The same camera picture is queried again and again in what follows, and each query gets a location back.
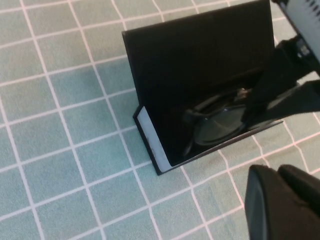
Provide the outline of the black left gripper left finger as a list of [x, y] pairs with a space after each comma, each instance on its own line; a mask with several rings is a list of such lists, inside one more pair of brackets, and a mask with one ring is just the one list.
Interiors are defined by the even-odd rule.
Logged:
[[265, 165], [251, 165], [248, 170], [244, 209], [249, 238], [270, 240], [272, 198], [282, 184], [278, 173]]

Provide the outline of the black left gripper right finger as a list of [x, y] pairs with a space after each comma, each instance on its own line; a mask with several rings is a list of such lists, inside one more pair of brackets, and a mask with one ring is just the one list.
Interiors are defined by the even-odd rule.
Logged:
[[278, 168], [279, 175], [292, 193], [292, 210], [284, 229], [292, 240], [320, 238], [320, 180], [289, 164]]

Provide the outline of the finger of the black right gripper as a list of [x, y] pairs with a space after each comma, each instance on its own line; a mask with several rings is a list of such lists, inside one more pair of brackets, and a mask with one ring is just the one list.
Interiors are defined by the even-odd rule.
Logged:
[[266, 110], [263, 120], [278, 120], [292, 115], [320, 111], [320, 80], [306, 81]]
[[269, 65], [246, 102], [246, 121], [264, 122], [266, 110], [299, 85], [297, 81], [314, 71], [313, 53], [303, 39], [281, 41]]

